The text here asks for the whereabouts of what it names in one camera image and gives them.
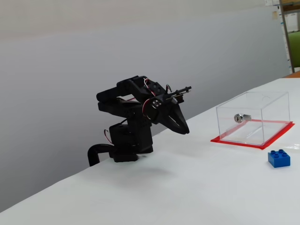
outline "green object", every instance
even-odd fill
[[[289,33],[292,63],[294,67],[300,67],[300,31]]]

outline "red wire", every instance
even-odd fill
[[[147,100],[144,102],[144,104],[142,105],[142,114],[143,114],[144,116],[147,116],[147,115],[144,114],[144,108],[145,108],[147,102],[149,102],[149,101],[150,101],[150,98],[147,99]]]
[[[106,136],[106,132],[108,132],[108,130],[105,129],[105,130],[104,130],[104,136],[105,136],[105,138],[110,142],[110,144],[112,144],[111,140],[109,140],[108,137]]]
[[[147,85],[147,81],[149,81],[148,78],[144,80],[144,83],[145,83],[147,89],[148,89],[149,91],[151,91],[151,90],[149,89],[148,85]]]

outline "white wall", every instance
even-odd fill
[[[146,75],[174,89],[191,85],[181,106],[188,119],[288,75],[281,26],[272,20],[276,9],[255,7],[260,1],[218,1],[218,8],[196,0],[132,0],[125,9],[117,0],[98,4],[111,2],[122,14],[103,9],[99,23],[88,18],[77,26],[72,13],[63,13],[71,21],[62,21],[65,33],[56,23],[41,27],[44,11],[32,19],[37,26],[2,21],[0,211],[88,167],[88,148],[105,143],[103,129],[121,120],[98,111],[96,94],[122,79]],[[101,7],[94,9],[92,15]],[[116,17],[119,23],[109,25]],[[154,126],[153,133],[163,129]]]

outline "cable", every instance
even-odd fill
[[[152,93],[152,95],[156,96],[155,93],[150,90],[149,86],[147,85],[147,81],[149,81],[148,78],[144,79],[144,84],[146,85],[147,89]]]
[[[144,102],[144,104],[142,105],[142,114],[144,115],[144,116],[147,116],[147,115],[145,115],[144,114],[144,109],[145,109],[145,106],[146,106],[146,104],[147,104],[147,102],[149,102],[150,101],[150,98],[149,99],[147,99],[145,102]]]
[[[108,137],[106,136],[106,132],[108,132],[108,130],[105,129],[105,130],[104,130],[104,136],[105,136],[105,138],[109,141],[109,143],[112,144],[112,141],[109,140]]]
[[[168,89],[170,90],[170,92],[172,92],[171,87],[170,87],[169,84],[167,84],[166,87],[165,87],[166,93],[168,93]]]
[[[120,124],[124,123],[127,119],[124,119]]]

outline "black cable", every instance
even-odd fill
[[[127,121],[127,119],[124,119],[120,124],[124,123],[125,121]]]

